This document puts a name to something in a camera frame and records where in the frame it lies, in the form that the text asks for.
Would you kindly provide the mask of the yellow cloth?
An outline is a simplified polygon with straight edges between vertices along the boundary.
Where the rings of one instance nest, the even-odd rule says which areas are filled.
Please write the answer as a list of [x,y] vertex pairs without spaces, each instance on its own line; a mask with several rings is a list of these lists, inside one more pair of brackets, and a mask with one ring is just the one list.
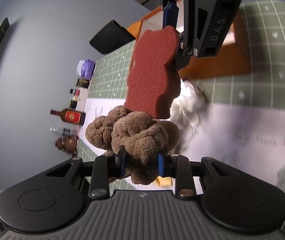
[[174,185],[172,178],[161,177],[161,176],[158,176],[153,183],[154,183],[154,185],[161,187],[161,188],[164,188],[164,189],[169,189],[170,187],[173,187],[173,185]]

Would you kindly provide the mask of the white gift bundle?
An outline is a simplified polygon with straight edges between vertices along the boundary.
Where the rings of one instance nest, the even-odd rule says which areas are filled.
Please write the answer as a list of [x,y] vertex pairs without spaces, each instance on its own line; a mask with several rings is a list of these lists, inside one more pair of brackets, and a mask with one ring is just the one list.
[[194,134],[198,132],[200,117],[198,113],[206,105],[202,89],[187,80],[181,80],[181,92],[172,102],[170,121],[179,129],[190,128]]

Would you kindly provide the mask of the green grid tablecloth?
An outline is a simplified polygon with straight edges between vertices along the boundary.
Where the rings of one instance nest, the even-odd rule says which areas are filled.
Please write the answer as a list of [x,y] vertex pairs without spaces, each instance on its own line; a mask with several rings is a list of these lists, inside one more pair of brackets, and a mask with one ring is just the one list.
[[251,2],[240,12],[251,73],[189,82],[202,89],[206,106],[285,111],[285,3]]

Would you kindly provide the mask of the clear water bottle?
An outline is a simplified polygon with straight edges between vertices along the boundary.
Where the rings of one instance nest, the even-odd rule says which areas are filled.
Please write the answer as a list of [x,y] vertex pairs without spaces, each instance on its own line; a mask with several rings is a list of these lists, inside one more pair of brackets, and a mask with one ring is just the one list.
[[68,128],[54,128],[50,127],[50,132],[58,137],[68,137],[72,135],[77,135],[76,130],[68,129]]

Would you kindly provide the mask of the dark glass jar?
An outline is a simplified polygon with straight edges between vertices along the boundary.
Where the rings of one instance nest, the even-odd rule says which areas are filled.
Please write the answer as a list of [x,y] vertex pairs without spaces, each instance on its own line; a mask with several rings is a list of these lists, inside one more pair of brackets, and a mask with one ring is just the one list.
[[90,85],[90,80],[78,78],[76,81],[76,87],[88,88]]

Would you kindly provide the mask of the brown liquor bottle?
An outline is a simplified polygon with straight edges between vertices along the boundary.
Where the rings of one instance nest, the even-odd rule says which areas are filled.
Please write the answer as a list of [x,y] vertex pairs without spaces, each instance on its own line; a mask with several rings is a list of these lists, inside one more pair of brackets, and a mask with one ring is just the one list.
[[59,116],[64,122],[81,126],[84,124],[86,116],[84,112],[75,111],[72,109],[64,109],[62,111],[56,111],[51,109],[50,114]]

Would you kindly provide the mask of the black chair right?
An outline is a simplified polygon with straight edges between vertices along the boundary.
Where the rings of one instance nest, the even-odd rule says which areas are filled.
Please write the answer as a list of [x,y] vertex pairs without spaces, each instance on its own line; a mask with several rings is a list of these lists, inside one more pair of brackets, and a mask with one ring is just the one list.
[[107,23],[89,44],[101,54],[109,54],[135,40],[135,37],[115,20]]

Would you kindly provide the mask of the small red label jar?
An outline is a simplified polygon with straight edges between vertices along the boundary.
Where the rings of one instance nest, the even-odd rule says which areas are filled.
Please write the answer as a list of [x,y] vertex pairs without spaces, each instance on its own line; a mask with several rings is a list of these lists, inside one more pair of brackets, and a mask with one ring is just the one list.
[[79,89],[70,89],[70,94],[73,94],[74,96],[79,96],[81,91]]

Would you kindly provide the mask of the black lidded jar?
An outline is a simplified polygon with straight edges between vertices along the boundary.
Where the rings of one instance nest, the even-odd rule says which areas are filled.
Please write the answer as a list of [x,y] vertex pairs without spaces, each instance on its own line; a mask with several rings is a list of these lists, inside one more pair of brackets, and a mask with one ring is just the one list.
[[76,107],[77,107],[77,101],[71,100],[69,103],[69,108],[70,109],[76,109]]

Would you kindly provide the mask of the purple tissue pack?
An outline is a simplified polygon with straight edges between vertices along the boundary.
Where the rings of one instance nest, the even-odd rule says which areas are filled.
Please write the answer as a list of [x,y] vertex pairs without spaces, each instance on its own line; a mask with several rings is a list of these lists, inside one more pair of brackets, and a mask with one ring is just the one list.
[[77,74],[79,77],[90,80],[95,69],[95,61],[90,59],[80,60],[77,65]]

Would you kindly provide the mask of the white box stand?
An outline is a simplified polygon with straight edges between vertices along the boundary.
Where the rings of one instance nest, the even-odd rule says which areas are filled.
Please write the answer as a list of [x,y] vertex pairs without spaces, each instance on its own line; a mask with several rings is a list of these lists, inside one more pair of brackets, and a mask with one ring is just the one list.
[[76,110],[83,111],[85,109],[85,101],[87,100],[89,90],[87,88],[79,88],[79,94]]

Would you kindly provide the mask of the brown knotted plush towel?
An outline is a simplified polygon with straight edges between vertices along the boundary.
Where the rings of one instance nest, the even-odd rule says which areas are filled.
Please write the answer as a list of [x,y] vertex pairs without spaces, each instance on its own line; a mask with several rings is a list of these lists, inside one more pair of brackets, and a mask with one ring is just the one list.
[[127,151],[125,174],[112,176],[110,183],[130,177],[136,185],[149,185],[159,176],[158,154],[169,154],[177,146],[180,131],[173,122],[155,120],[145,112],[132,112],[121,105],[91,122],[85,138],[105,150],[106,156],[117,154],[122,146]]

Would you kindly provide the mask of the brown bear jar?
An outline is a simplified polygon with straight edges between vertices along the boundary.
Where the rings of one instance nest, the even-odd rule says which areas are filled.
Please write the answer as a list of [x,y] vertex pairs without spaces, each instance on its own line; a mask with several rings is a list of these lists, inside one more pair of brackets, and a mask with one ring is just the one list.
[[70,136],[59,137],[55,142],[55,147],[63,152],[72,154],[73,157],[77,156],[77,141],[78,135],[73,134]]

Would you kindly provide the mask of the small tape roll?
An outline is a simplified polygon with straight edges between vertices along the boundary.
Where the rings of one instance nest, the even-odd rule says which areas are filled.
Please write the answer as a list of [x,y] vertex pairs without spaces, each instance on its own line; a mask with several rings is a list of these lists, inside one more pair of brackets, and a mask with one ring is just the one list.
[[78,97],[78,96],[74,96],[72,99],[73,99],[74,101],[78,101],[78,100],[79,100],[79,97]]

